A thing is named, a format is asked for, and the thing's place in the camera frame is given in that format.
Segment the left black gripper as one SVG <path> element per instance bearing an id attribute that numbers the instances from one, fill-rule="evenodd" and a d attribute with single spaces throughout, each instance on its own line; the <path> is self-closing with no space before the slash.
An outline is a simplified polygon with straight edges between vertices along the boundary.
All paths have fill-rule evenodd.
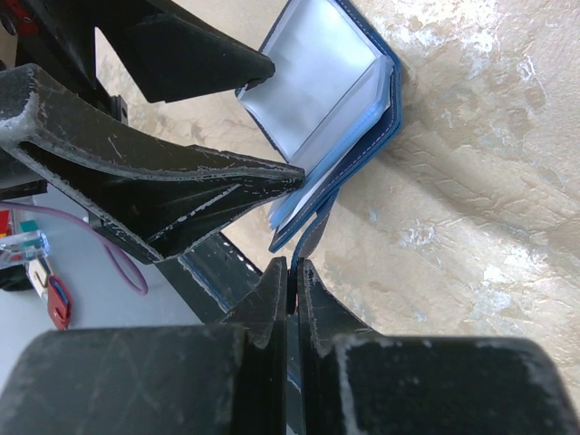
<path id="1" fill-rule="evenodd" d="M 1 71 L 36 64 L 126 124 L 126 102 L 109 94 L 97 78 L 96 30 L 148 102 L 178 102 L 260 84 L 276 70 L 267 56 L 172 1 L 3 1 Z"/>

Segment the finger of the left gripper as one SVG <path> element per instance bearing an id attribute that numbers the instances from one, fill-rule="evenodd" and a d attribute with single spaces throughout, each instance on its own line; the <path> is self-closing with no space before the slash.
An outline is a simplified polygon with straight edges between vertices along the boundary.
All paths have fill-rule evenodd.
<path id="1" fill-rule="evenodd" d="M 149 262 L 186 253 L 305 181 L 284 163 L 135 130 L 35 64 L 1 74 L 1 148 Z"/>

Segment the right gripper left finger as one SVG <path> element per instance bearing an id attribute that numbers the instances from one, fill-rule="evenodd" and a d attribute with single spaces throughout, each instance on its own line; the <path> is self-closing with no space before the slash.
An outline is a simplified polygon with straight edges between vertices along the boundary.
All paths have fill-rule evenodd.
<path id="1" fill-rule="evenodd" d="M 1 396 L 4 434 L 283 434 L 287 265 L 213 324 L 48 332 Z"/>

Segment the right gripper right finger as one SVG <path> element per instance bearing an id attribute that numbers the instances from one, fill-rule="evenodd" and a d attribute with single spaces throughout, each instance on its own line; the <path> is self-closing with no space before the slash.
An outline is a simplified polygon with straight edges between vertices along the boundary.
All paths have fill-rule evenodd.
<path id="1" fill-rule="evenodd" d="M 514 337 L 387 336 L 296 268 L 309 434 L 576 434 L 556 366 Z"/>

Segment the blue leather card holder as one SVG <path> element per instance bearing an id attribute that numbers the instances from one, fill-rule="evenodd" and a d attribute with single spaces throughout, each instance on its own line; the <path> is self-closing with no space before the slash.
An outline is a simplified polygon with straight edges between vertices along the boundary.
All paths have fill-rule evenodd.
<path id="1" fill-rule="evenodd" d="M 291 268 L 322 238 L 341 186 L 402 126 L 401 61 L 349 1 L 289 1 L 260 52 L 274 75 L 236 92 L 304 185 L 269 209 L 269 250 L 299 236 Z"/>

